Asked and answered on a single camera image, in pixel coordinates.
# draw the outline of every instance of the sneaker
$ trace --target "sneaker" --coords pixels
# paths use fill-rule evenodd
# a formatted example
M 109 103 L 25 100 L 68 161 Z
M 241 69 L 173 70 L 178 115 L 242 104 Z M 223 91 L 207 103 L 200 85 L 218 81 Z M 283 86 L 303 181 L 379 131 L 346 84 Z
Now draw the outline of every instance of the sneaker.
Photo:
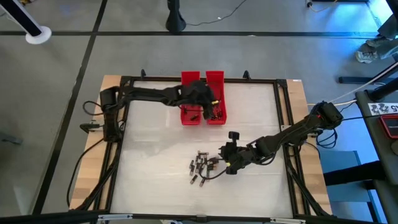
M 359 62 L 371 63 L 378 58 L 376 52 L 355 52 L 355 57 Z
M 370 47 L 378 47 L 386 42 L 390 41 L 389 39 L 385 38 L 385 37 L 378 37 L 375 38 L 373 40 L 367 40 L 366 44 Z

